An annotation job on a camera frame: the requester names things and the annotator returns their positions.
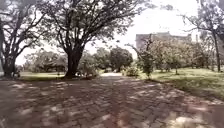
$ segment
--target building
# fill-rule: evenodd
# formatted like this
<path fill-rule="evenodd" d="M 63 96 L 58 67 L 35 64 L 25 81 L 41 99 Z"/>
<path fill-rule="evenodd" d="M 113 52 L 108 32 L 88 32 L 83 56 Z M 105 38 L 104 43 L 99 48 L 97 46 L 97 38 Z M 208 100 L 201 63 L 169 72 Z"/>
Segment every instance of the building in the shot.
<path fill-rule="evenodd" d="M 150 38 L 150 34 L 136 34 L 136 47 L 138 50 L 145 49 L 146 40 Z M 172 41 L 172 42 L 191 42 L 191 34 L 187 36 L 171 35 L 169 32 L 151 34 L 152 41 Z"/>

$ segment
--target sky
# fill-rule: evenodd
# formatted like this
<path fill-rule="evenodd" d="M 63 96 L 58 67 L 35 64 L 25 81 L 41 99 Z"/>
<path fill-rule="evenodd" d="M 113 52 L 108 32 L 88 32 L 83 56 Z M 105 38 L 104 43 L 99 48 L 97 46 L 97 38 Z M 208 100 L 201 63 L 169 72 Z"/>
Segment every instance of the sky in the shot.
<path fill-rule="evenodd" d="M 135 46 L 136 34 L 150 34 L 156 32 L 170 32 L 172 35 L 187 35 L 189 33 L 184 30 L 190 30 L 192 26 L 186 25 L 183 22 L 180 14 L 186 14 L 188 16 L 197 14 L 197 2 L 196 0 L 153 0 L 156 5 L 170 4 L 174 7 L 173 11 L 157 9 L 145 10 L 142 14 L 134 18 L 133 26 L 128 29 L 125 35 L 116 35 L 114 41 L 110 41 L 108 45 L 112 47 L 120 46 L 129 50 L 133 57 L 136 58 L 136 53 L 130 47 L 125 46 L 129 43 Z M 191 33 L 194 40 L 196 32 Z M 86 50 L 90 53 L 95 53 L 97 47 L 105 47 L 104 44 L 98 43 L 94 46 L 88 44 Z M 45 46 L 45 50 L 58 51 L 55 47 Z M 25 63 L 24 56 L 36 52 L 38 49 L 26 49 L 17 58 L 16 64 L 22 65 Z"/>

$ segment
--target paving stone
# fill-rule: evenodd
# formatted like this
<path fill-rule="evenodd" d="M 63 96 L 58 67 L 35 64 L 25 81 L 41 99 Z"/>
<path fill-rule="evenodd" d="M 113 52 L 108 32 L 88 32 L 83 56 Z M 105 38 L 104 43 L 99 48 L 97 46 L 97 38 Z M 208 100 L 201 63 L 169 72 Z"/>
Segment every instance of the paving stone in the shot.
<path fill-rule="evenodd" d="M 0 121 L 7 118 L 10 128 L 224 127 L 222 121 L 213 118 L 214 113 L 208 113 L 216 109 L 208 107 L 209 111 L 202 111 L 192 107 L 218 106 L 223 102 L 206 101 L 170 86 L 133 78 L 24 82 L 26 88 L 13 90 L 7 84 L 0 81 L 0 91 L 6 92 L 0 93 Z M 224 118 L 219 111 L 216 113 L 218 119 Z"/>

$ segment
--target park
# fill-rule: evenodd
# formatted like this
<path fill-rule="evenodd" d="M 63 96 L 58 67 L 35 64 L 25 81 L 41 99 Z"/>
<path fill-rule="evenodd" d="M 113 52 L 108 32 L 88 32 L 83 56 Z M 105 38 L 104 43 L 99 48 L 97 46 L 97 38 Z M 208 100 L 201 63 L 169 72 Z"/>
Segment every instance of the park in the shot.
<path fill-rule="evenodd" d="M 1 0 L 0 128 L 223 128 L 224 3 L 161 1 Z"/>

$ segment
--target green lawn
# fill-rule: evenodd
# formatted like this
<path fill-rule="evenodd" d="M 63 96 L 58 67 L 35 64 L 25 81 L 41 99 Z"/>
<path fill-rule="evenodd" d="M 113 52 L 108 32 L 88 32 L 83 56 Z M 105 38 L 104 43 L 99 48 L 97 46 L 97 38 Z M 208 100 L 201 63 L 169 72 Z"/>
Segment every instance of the green lawn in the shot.
<path fill-rule="evenodd" d="M 52 73 L 32 73 L 32 72 L 21 72 L 20 80 L 56 80 L 64 76 L 64 73 L 60 73 L 58 76 L 57 72 Z"/>
<path fill-rule="evenodd" d="M 224 73 L 212 72 L 206 69 L 179 69 L 170 73 L 152 73 L 151 79 L 161 81 L 180 90 L 207 99 L 218 98 L 224 100 Z"/>

